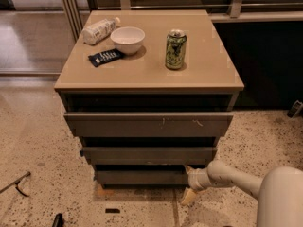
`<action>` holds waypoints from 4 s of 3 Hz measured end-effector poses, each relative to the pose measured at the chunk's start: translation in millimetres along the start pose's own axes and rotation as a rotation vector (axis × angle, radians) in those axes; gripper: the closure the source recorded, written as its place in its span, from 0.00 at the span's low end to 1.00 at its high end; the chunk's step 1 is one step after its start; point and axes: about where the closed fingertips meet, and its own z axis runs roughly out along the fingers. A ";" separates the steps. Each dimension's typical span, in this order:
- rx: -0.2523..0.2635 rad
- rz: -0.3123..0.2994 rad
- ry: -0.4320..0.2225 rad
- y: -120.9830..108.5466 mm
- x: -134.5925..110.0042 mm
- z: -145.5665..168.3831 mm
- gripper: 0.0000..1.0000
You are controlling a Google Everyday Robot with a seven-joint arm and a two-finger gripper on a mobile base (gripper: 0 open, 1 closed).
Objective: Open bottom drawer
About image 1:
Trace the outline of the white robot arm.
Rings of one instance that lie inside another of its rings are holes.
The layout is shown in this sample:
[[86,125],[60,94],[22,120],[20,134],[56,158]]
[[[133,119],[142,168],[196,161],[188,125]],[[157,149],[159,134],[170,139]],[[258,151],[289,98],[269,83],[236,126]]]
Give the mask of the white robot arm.
[[186,166],[188,187],[181,203],[189,204],[209,187],[236,186],[258,201],[257,227],[303,227],[303,171],[290,166],[270,170],[263,178],[214,160],[206,168]]

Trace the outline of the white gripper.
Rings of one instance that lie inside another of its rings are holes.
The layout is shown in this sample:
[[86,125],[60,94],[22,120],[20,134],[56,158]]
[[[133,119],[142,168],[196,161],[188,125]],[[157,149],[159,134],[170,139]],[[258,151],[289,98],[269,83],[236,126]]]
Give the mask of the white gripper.
[[194,169],[191,166],[184,165],[186,174],[188,175],[188,184],[190,188],[186,188],[180,203],[182,205],[190,204],[198,195],[198,191],[205,190],[210,187],[210,180],[205,168]]

